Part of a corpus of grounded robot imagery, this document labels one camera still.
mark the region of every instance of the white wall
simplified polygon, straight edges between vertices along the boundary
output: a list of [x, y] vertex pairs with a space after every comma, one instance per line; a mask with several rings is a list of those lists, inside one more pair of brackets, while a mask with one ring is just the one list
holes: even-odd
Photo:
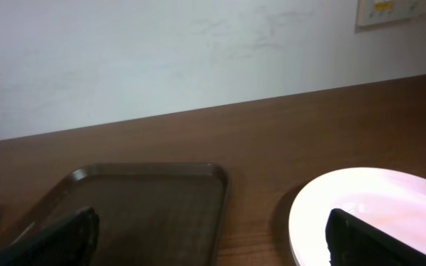
[[0, 0], [0, 140], [426, 73], [356, 0]]

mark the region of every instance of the yellow label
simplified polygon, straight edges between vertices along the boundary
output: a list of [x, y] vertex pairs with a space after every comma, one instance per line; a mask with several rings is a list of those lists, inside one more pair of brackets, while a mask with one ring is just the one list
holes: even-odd
[[383, 3], [375, 4], [374, 5], [374, 10], [380, 11], [380, 10], [390, 9], [392, 7], [393, 7], [393, 2], [392, 1], [387, 1], [387, 2], [383, 2]]

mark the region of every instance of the white plate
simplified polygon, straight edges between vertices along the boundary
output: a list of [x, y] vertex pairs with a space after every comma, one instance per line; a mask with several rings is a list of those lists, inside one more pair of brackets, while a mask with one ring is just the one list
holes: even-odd
[[316, 178], [295, 198], [288, 232], [297, 265], [330, 265], [325, 226], [333, 208], [426, 254], [426, 180], [398, 171], [349, 168]]

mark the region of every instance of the brown tray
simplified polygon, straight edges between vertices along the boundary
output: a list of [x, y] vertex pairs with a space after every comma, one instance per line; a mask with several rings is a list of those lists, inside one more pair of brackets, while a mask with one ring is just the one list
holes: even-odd
[[228, 175], [211, 163], [85, 166], [7, 230], [0, 248], [91, 206], [100, 233], [90, 265], [215, 265], [228, 194]]

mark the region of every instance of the table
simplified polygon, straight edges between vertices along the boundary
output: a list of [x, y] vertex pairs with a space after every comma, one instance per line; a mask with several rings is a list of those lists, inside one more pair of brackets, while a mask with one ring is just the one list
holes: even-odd
[[218, 264], [293, 265], [288, 212], [310, 180], [355, 166], [426, 177], [426, 75], [0, 141], [0, 233], [72, 170], [133, 162], [221, 164]]

